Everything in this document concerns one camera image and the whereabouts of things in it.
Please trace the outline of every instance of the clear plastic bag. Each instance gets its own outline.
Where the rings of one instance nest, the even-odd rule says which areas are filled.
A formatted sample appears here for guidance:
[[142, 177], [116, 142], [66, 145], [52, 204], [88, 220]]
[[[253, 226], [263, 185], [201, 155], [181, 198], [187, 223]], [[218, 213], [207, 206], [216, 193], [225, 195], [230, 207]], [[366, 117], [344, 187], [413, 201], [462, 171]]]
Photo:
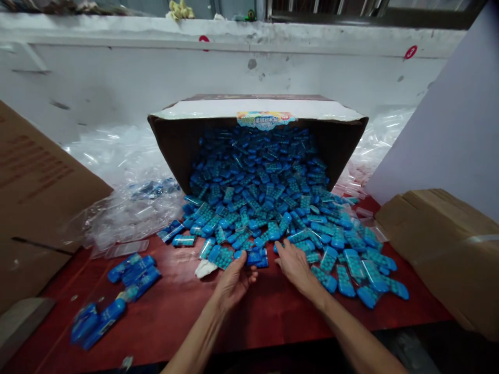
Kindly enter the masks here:
[[114, 188], [64, 228], [66, 243], [94, 246], [98, 258], [116, 243], [139, 241], [181, 217], [183, 192], [147, 125], [84, 133], [63, 147]]
[[416, 108], [384, 112], [369, 121], [352, 157], [340, 175], [333, 193], [363, 199], [367, 181], [388, 153]]
[[148, 240], [132, 242], [127, 244], [120, 244], [109, 248], [108, 251], [106, 252], [105, 258], [110, 259], [110, 258], [130, 255], [131, 253], [143, 252], [147, 249], [148, 246], [149, 246]]

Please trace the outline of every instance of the hand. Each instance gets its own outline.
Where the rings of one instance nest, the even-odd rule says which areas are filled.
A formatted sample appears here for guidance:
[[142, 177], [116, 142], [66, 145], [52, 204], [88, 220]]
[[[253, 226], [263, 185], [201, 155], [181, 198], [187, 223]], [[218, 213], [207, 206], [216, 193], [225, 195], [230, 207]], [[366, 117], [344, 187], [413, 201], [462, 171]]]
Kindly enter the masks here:
[[250, 284], [256, 282], [256, 266], [243, 269], [246, 258], [246, 251], [241, 251], [241, 257], [230, 263], [215, 288], [213, 297], [224, 311], [232, 309], [246, 294]]
[[296, 248], [288, 239], [284, 239], [284, 247], [279, 242], [275, 243], [275, 247], [280, 257], [275, 263], [298, 291], [310, 299], [312, 292], [320, 284], [310, 271], [305, 252]]

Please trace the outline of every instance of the white wall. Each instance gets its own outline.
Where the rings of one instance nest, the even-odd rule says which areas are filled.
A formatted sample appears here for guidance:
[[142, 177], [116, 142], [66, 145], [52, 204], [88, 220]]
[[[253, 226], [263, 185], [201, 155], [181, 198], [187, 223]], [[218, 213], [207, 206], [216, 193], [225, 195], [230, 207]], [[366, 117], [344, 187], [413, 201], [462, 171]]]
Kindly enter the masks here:
[[[464, 34], [0, 15], [0, 46], [27, 43], [49, 70], [12, 71], [6, 59], [16, 56], [0, 49], [0, 98], [60, 143], [100, 126], [145, 123], [147, 114], [200, 93], [322, 94], [373, 117], [418, 105]], [[210, 43], [199, 43], [200, 35]], [[416, 55], [404, 60], [413, 45]]]
[[374, 172], [366, 188], [380, 204], [443, 188], [499, 222], [496, 11], [483, 9]]

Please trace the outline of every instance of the open cardboard box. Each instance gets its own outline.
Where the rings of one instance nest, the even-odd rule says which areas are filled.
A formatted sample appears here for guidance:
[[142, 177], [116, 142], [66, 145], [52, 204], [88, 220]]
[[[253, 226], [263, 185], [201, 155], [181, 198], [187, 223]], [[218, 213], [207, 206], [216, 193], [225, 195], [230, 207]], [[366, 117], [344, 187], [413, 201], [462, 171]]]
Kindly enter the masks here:
[[76, 252], [61, 228], [112, 192], [104, 181], [0, 101], [0, 313], [37, 296]]
[[307, 126], [328, 168], [331, 190], [359, 142], [369, 120], [320, 95], [196, 95], [148, 117], [157, 143], [186, 194], [189, 178], [207, 127], [245, 126], [270, 129], [265, 120], [292, 119], [288, 126]]
[[377, 222], [459, 324], [499, 341], [499, 225], [441, 189], [408, 191]]

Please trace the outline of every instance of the wooden table surface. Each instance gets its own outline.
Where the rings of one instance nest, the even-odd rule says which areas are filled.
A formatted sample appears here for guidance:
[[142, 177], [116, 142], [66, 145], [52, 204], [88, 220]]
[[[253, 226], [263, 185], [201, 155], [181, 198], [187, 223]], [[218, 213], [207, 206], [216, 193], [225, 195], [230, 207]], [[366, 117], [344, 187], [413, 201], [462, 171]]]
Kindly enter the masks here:
[[[377, 211], [367, 198], [360, 206]], [[71, 373], [120, 367], [133, 356], [133, 365], [167, 361], [175, 354], [212, 294], [221, 271], [206, 280], [194, 276], [203, 239], [194, 248], [166, 246], [156, 235], [149, 238], [145, 254], [152, 255], [163, 277], [94, 345], [85, 352], [70, 346], [72, 319], [85, 304], [98, 302], [99, 310], [111, 303], [124, 286], [108, 281], [107, 272], [123, 258], [89, 260], [80, 250], [48, 284], [42, 296], [56, 305], [39, 328], [17, 351], [4, 372]], [[270, 267], [261, 269], [258, 282], [233, 311], [218, 339], [215, 352], [230, 352], [287, 343], [330, 338], [321, 315], [284, 278], [274, 264], [273, 244], [268, 244]], [[404, 283], [409, 301], [388, 293], [369, 310], [358, 299], [334, 297], [369, 330], [393, 329], [452, 319], [428, 291], [412, 267], [386, 243], [383, 254], [398, 270], [392, 278]]]

